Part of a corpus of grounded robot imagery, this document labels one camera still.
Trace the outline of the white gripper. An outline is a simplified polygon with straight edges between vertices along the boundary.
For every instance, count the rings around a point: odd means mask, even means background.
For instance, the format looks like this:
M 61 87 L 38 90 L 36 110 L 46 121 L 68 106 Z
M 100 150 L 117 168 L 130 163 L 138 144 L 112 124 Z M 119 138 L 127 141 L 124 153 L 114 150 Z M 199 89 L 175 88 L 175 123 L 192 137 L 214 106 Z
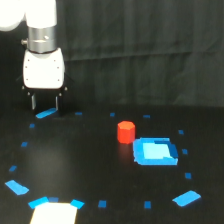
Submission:
M 36 109 L 37 90 L 59 90 L 65 81 L 65 64 L 62 50 L 45 54 L 25 51 L 22 69 L 23 90 L 31 96 L 32 110 Z M 56 109 L 62 110 L 62 95 L 56 96 Z

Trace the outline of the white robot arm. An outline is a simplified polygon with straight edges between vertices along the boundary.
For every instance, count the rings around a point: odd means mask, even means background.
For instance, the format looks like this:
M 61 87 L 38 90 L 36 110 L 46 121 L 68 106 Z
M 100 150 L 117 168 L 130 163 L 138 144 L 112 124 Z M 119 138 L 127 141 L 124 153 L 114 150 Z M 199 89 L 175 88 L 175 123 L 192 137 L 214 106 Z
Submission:
M 36 109 L 35 90 L 58 90 L 55 107 L 60 109 L 64 87 L 65 64 L 57 46 L 56 0 L 0 0 L 0 31 L 9 32 L 25 21 L 28 37 L 23 59 L 23 83 Z

